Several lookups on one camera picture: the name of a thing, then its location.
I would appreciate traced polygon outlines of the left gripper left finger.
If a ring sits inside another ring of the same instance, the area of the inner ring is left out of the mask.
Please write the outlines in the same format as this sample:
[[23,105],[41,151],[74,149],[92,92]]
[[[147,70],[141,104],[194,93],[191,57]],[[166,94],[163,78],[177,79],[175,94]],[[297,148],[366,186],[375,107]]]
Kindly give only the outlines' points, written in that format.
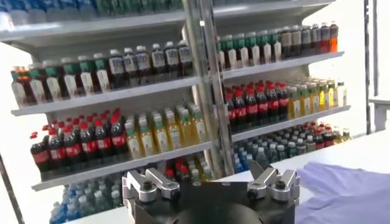
[[122,178],[124,199],[137,198],[142,203],[152,203],[160,195],[164,199],[178,200],[180,184],[166,178],[155,168],[148,168],[145,174],[130,170]]

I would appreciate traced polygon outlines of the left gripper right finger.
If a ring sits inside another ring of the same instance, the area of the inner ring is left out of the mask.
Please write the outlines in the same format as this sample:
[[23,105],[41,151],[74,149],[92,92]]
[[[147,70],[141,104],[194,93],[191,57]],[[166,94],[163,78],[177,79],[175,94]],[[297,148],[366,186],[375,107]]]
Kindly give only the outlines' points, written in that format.
[[263,168],[252,159],[247,164],[253,176],[253,181],[247,184],[247,196],[251,200],[271,197],[276,202],[287,203],[299,199],[300,176],[295,170],[288,169],[281,174],[271,165]]

